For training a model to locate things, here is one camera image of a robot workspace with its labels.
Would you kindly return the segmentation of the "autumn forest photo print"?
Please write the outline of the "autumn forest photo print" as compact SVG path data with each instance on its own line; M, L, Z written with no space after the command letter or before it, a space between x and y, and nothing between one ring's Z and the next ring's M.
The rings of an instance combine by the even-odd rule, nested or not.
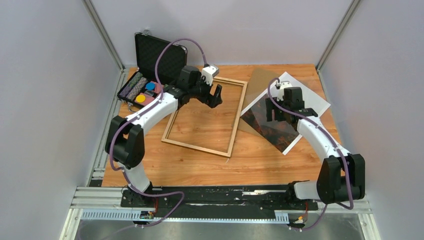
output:
M273 81L271 87L264 87L241 111L240 118L283 155L302 138L297 131L300 118L281 110L273 101L281 108L306 117L321 117L331 106L288 72Z

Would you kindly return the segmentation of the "light wooden picture frame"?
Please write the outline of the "light wooden picture frame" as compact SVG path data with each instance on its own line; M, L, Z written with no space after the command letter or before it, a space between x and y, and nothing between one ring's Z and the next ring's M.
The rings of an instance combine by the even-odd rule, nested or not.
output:
M194 101L170 115L161 141L182 148L230 158L248 83L216 77L223 103L216 108Z

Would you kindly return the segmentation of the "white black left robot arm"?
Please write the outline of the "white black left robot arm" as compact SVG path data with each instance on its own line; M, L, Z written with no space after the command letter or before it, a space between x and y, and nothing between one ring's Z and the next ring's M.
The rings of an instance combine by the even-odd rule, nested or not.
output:
M194 66L182 68L179 77L165 86L159 86L159 93L152 102L127 117L115 116L109 125L105 152L109 163L121 170L128 186L135 192L134 200L140 206L149 206L153 201L152 187L142 159L145 155L145 135L168 115L179 110L190 99L197 99L210 108L223 101L222 86L217 85L211 94L214 77L219 74L215 65L205 65L202 70Z

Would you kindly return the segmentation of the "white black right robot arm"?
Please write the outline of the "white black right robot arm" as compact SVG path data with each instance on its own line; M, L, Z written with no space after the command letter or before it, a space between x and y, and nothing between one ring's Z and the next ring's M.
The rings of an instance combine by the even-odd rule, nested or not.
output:
M285 195L286 204L298 209L306 200L353 209L365 196L365 159L339 144L313 108L306 108L300 87L280 87L282 96L266 100L266 120L287 122L312 146L321 161L316 181L298 181Z

